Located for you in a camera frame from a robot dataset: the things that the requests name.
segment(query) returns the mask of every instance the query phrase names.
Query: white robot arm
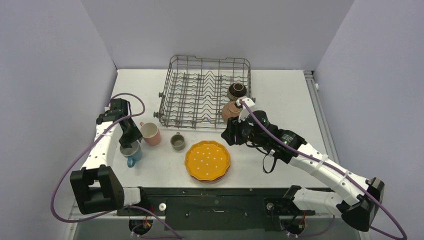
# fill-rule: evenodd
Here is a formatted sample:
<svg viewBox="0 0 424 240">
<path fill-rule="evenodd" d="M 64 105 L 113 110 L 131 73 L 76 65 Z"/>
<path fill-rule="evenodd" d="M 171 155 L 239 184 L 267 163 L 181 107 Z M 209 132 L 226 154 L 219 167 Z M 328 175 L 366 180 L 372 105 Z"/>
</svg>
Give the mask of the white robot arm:
<svg viewBox="0 0 424 240">
<path fill-rule="evenodd" d="M 316 213 L 341 216 L 351 227 L 364 232 L 369 230 L 378 206 L 346 177 L 352 178 L 380 202 L 384 191 L 384 183 L 381 180 L 378 178 L 367 179 L 348 171 L 329 159 L 327 154 L 322 154 L 316 150 L 301 136 L 290 130 L 279 129 L 276 125 L 271 124 L 264 111 L 255 110 L 255 103 L 250 98 L 241 97 L 236 101 L 236 104 L 241 108 L 240 115 L 228 119 L 227 128 L 221 134 L 230 146 L 251 142 L 253 145 L 248 145 L 249 147 L 263 148 L 268 152 L 268 155 L 274 157 L 275 161 L 280 159 L 286 164 L 302 169 L 332 190 L 332 192 L 311 190 L 294 185 L 284 196 L 289 204 L 294 204 L 299 211 L 312 210 Z M 320 162 L 312 161 L 277 143 L 261 129 L 245 106 L 248 106 L 256 120 L 281 142 L 303 154 L 320 160 Z"/>
<path fill-rule="evenodd" d="M 82 214 L 122 209 L 142 201 L 138 187 L 122 187 L 112 171 L 115 152 L 119 146 L 131 147 L 131 143 L 143 136 L 131 118 L 112 126 L 112 123 L 128 115 L 128 102 L 123 99 L 110 101 L 110 109 L 96 120 L 94 140 L 100 141 L 91 149 L 80 170 L 73 171 L 70 183 L 78 208 Z"/>
</svg>

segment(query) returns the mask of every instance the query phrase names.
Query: cup rim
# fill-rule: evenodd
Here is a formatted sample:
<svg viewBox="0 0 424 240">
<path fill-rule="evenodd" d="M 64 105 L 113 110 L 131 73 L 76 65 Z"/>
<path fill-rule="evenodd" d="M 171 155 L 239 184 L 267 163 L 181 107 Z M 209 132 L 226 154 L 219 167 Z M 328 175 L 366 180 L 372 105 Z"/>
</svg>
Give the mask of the cup rim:
<svg viewBox="0 0 424 240">
<path fill-rule="evenodd" d="M 143 127 L 144 126 L 146 126 L 146 125 L 154 125 L 154 127 L 156 128 L 156 132 L 152 135 L 152 136 L 144 136 L 144 134 L 143 134 L 143 132 L 142 132 L 142 129 L 143 129 Z M 154 123 L 154 122 L 146 122 L 146 123 L 144 123 L 141 127 L 140 127 L 140 132 L 141 132 L 141 134 L 143 135 L 143 138 L 144 139 L 151 139 L 151 138 L 153 138 L 154 136 L 156 136 L 157 134 L 158 134 L 158 132 L 159 132 L 159 127 L 156 125 L 156 123 Z"/>
<path fill-rule="evenodd" d="M 233 111 L 233 110 L 231 110 L 231 108 L 230 108 L 230 106 L 231 105 L 235 105 L 235 108 L 237 109 L 237 111 Z M 234 114 L 238 114 L 238 113 L 240 113 L 241 111 L 237 108 L 237 104 L 236 104 L 236 102 L 235 101 L 230 101 L 229 103 L 228 103 L 228 105 L 227 105 L 227 108 L 228 108 L 228 110 L 230 111 L 230 112 L 232 112 L 232 113 L 234 113 Z"/>
<path fill-rule="evenodd" d="M 137 148 L 134 150 L 134 152 L 133 153 L 131 153 L 131 154 L 123 154 L 122 153 L 122 150 L 124 149 L 123 147 L 122 147 L 122 145 L 121 146 L 119 146 L 119 152 L 120 152 L 120 154 L 122 154 L 122 156 L 124 156 L 124 157 L 131 157 L 132 155 L 134 155 L 135 153 L 137 153 L 137 151 L 139 150 L 139 148 L 140 148 L 140 144 L 137 142 L 137 141 L 135 141 L 135 142 L 133 142 L 133 143 L 131 143 L 131 148 L 132 148 L 132 146 L 133 146 L 133 144 L 134 143 L 136 143 L 137 144 Z"/>
<path fill-rule="evenodd" d="M 175 137 L 180 137 L 181 139 L 182 139 L 182 141 L 181 141 L 181 144 L 180 145 L 175 145 L 175 143 L 173 142 L 173 139 L 175 138 Z M 176 148 L 178 148 L 178 147 L 181 147 L 182 145 L 184 145 L 184 143 L 186 142 L 186 139 L 184 138 L 184 136 L 183 135 L 181 135 L 181 134 L 174 134 L 172 137 L 171 137 L 171 139 L 170 139 L 170 143 L 171 143 L 171 145 L 173 146 L 173 147 L 176 147 Z"/>
<path fill-rule="evenodd" d="M 241 85 L 241 89 L 236 89 L 236 85 Z M 236 82 L 232 85 L 232 88 L 236 90 L 237 92 L 241 92 L 243 91 L 243 89 L 245 89 L 245 86 L 241 82 Z"/>
</svg>

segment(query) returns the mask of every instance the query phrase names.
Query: stacked plates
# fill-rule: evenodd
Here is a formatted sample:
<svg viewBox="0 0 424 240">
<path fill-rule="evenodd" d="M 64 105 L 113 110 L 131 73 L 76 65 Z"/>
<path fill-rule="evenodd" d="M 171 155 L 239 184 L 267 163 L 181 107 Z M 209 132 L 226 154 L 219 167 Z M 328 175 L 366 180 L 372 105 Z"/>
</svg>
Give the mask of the stacked plates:
<svg viewBox="0 0 424 240">
<path fill-rule="evenodd" d="M 202 183 L 216 183 L 230 168 L 230 153 L 216 141 L 201 141 L 185 154 L 188 174 Z"/>
</svg>

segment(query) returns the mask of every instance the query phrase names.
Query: brown bowl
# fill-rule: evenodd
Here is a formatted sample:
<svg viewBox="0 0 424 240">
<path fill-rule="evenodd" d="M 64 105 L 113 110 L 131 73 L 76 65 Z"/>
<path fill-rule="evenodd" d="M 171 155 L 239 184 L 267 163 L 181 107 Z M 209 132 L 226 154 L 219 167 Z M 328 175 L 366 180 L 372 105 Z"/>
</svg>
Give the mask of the brown bowl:
<svg viewBox="0 0 424 240">
<path fill-rule="evenodd" d="M 240 115 L 240 109 L 237 108 L 235 101 L 227 102 L 222 108 L 222 120 L 227 123 L 231 117 L 238 117 Z"/>
<path fill-rule="evenodd" d="M 247 93 L 248 90 L 246 86 L 244 86 L 241 82 L 231 84 L 226 92 L 231 101 L 236 101 L 238 98 L 246 96 Z"/>
</svg>

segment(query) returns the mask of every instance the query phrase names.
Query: metal dish rack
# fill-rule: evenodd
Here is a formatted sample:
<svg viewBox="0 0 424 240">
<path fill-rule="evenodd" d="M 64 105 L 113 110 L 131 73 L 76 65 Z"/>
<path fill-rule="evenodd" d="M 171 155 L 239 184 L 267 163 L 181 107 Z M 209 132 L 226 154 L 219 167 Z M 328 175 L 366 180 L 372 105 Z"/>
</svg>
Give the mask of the metal dish rack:
<svg viewBox="0 0 424 240">
<path fill-rule="evenodd" d="M 230 101 L 227 90 L 233 83 L 251 90 L 251 65 L 247 59 L 199 58 L 175 55 L 169 61 L 159 112 L 153 116 L 165 127 L 225 129 L 221 111 Z"/>
</svg>

